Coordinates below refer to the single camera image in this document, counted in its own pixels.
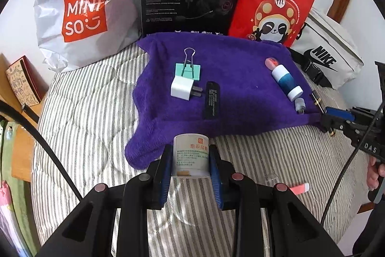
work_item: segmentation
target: black buckle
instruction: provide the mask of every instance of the black buckle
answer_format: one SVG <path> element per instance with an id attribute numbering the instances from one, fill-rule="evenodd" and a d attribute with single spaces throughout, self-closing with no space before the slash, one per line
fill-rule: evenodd
<path id="1" fill-rule="evenodd" d="M 318 68 L 313 62 L 309 59 L 306 63 L 301 67 L 303 72 L 305 72 L 309 78 L 317 85 L 321 82 L 323 77 L 325 76 L 320 68 Z"/>

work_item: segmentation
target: striped bedsheet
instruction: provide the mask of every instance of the striped bedsheet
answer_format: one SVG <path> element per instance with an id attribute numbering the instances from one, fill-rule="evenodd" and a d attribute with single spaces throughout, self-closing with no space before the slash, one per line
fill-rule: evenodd
<path id="1" fill-rule="evenodd" d="M 53 79 L 38 128 L 82 195 L 97 183 L 116 186 L 140 173 L 127 164 L 124 146 L 137 127 L 132 91 L 147 62 L 147 54 L 133 44 Z M 326 105 L 345 108 L 337 91 L 310 85 Z M 270 186 L 279 181 L 289 186 L 309 182 L 311 190 L 299 197 L 318 220 L 352 152 L 350 141 L 341 132 L 330 138 L 312 126 L 257 136 L 221 136 L 211 141 L 223 159 L 255 182 Z M 325 228 L 335 241 L 343 235 L 367 191 L 366 163 L 360 152 L 330 208 Z M 35 147 L 32 172 L 33 210 L 44 243 L 77 205 L 77 199 L 40 145 Z M 114 255 L 119 214 L 114 227 Z M 264 212 L 262 216 L 268 256 Z M 173 178 L 165 208 L 148 211 L 150 256 L 230 257 L 233 226 L 234 213 L 218 210 L 210 179 Z"/>

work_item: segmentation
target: cartoon panda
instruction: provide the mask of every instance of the cartoon panda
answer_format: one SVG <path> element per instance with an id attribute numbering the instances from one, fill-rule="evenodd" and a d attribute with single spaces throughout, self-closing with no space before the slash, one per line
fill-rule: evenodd
<path id="1" fill-rule="evenodd" d="M 295 7 L 286 0 L 264 0 L 255 12 L 253 33 L 246 38 L 283 44 L 298 18 Z"/>

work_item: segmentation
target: nike swoosh logo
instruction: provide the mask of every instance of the nike swoosh logo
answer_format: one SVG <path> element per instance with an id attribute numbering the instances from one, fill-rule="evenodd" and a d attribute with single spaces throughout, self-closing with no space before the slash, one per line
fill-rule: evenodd
<path id="1" fill-rule="evenodd" d="M 338 72 L 337 70 L 334 70 L 333 68 L 331 68 L 329 65 L 326 65 L 326 64 L 324 64 L 323 62 L 321 62 L 321 61 L 315 59 L 313 56 L 310 55 L 310 52 L 311 52 L 311 49 L 305 51 L 305 52 L 303 53 L 303 55 L 304 55 L 306 58 L 310 59 L 312 62 L 316 63 L 317 65 L 320 65 L 320 66 L 323 66 L 323 67 L 328 68 L 328 69 L 330 69 L 330 70 L 333 70 L 333 71 Z"/>

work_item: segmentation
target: white power adapter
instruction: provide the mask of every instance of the white power adapter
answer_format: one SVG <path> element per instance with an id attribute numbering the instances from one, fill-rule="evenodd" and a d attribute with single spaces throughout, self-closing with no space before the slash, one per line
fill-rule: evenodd
<path id="1" fill-rule="evenodd" d="M 189 100 L 190 95 L 201 97 L 203 90 L 193 84 L 194 79 L 175 76 L 171 84 L 171 96 L 184 100 Z"/>

